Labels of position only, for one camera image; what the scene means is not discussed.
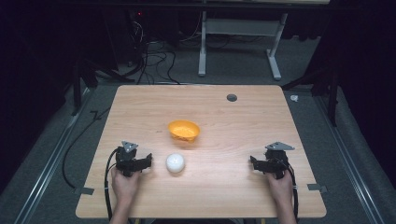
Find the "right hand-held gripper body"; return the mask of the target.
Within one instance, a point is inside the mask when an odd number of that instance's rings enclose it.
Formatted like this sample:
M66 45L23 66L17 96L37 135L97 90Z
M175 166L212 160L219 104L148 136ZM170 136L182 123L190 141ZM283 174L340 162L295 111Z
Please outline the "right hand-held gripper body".
M284 177L285 172L290 168L289 159L286 155L287 150L294 150L294 147L282 142L274 142L265 147L264 153L266 161L270 164L270 173L276 175L276 179Z

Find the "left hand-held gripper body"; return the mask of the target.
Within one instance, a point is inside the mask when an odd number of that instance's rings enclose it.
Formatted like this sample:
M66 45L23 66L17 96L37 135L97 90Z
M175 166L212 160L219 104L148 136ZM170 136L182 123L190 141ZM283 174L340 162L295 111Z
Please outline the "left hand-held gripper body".
M116 153L116 168L125 176L131 176L134 172L134 164L139 161L135 158L138 144L122 141L122 146L118 147Z

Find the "white ball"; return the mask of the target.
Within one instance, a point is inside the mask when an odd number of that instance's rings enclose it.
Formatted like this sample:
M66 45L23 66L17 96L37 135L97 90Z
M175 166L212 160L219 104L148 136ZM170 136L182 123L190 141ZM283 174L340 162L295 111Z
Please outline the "white ball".
M166 158L166 168L169 172L176 174L181 172L184 167L185 159L181 154L173 153Z

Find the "orange bowl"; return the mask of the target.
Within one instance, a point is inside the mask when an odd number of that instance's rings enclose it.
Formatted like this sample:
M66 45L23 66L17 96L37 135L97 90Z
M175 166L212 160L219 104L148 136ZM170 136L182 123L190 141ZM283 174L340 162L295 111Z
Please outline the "orange bowl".
M200 134L201 129L190 120L179 119L173 120L168 124L168 131L176 140L193 142Z

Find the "person's left hand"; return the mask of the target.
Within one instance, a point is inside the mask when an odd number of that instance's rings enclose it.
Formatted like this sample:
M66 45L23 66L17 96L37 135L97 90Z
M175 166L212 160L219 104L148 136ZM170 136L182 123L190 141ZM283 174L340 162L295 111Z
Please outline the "person's left hand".
M111 170L112 188L119 203L131 203L137 193L139 172L134 172L131 176L125 176L117 168Z

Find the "person's right hand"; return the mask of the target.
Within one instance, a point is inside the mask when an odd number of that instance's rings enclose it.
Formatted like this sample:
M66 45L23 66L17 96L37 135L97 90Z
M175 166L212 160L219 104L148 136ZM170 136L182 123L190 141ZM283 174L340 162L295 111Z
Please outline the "person's right hand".
M291 203L293 196L292 179L289 173L285 173L283 178L276 179L275 174L267 174L269 188L276 203Z

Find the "black metal stand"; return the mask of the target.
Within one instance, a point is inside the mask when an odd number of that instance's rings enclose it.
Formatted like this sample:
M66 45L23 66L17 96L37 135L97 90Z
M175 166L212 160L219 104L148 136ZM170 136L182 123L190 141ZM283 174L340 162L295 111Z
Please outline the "black metal stand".
M100 71L105 75L116 79L121 82L134 82L133 79L123 77L113 70L107 69L97 63L94 63L88 59L78 59L73 66L73 98L74 98L74 112L75 116L78 111L82 108L82 97L81 83L84 83L86 88L95 89L98 86L98 80L96 79L96 72Z
M337 105L338 76L330 68L320 68L314 72L299 77L281 86L283 91L288 91L298 85L312 84L311 93L313 96L328 96L327 116L332 126L336 125L335 110Z

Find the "metal floor rail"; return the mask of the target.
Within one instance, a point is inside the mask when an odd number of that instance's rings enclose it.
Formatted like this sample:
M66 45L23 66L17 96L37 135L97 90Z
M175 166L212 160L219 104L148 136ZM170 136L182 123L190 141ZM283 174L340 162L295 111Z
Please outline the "metal floor rail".
M375 204L372 193L370 192L367 184L362 178L360 171L358 170L356 163L349 154L348 148L338 131L337 127L334 126L331 120L328 118L327 107L324 100L321 97L315 97L314 101L320 111L321 116L325 119L325 122L332 134L332 138L337 145L337 150L340 155L341 161L345 167L346 174L351 182L351 185L359 198L361 206L369 219L371 224L385 224L384 219Z
M70 138L73 129L75 128L80 114L84 108L84 106L89 101L90 97L92 96L92 90L89 88L85 88L82 93L82 104L81 106L76 109L67 125L65 126L62 134L60 135L57 144L53 148L48 161L46 162L43 170L41 171L40 175L38 176L33 189L31 190L28 198L26 199L21 211L19 212L18 216L16 217L14 224L29 224L29 221L34 214L39 202L41 201L42 196L44 195L56 169L57 166L61 162L61 157L65 153L65 146L67 141Z

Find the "white metal desk frame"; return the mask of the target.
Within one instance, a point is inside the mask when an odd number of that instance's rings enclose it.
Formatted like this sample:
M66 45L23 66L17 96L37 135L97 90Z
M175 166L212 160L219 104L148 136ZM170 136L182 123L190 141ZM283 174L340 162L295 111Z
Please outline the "white metal desk frame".
M274 80L280 80L281 74L276 61L276 50L283 34L288 13L277 21L250 21L237 19L212 19L201 13L201 47L199 52L198 76L206 74L206 36L207 35L248 35L271 36L273 46L265 51Z

